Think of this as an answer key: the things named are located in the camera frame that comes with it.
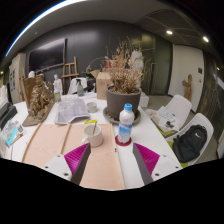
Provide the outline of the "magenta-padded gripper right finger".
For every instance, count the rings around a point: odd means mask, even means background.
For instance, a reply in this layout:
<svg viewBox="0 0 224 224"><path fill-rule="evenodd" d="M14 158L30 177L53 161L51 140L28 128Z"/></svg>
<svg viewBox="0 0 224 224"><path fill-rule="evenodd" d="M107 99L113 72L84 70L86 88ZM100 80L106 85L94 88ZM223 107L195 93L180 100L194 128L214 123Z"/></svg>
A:
<svg viewBox="0 0 224 224"><path fill-rule="evenodd" d="M133 154L145 185L182 169L170 156L157 154L138 143L133 144Z"/></svg>

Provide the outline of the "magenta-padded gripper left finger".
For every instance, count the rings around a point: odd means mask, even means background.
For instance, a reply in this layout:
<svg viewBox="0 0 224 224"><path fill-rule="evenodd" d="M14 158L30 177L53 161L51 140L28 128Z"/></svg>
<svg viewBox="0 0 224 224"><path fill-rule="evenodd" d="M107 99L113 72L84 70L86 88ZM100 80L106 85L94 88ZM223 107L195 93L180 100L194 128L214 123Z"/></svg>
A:
<svg viewBox="0 0 224 224"><path fill-rule="evenodd" d="M90 153L91 147L87 143L65 155L57 154L42 169L79 185Z"/></svg>

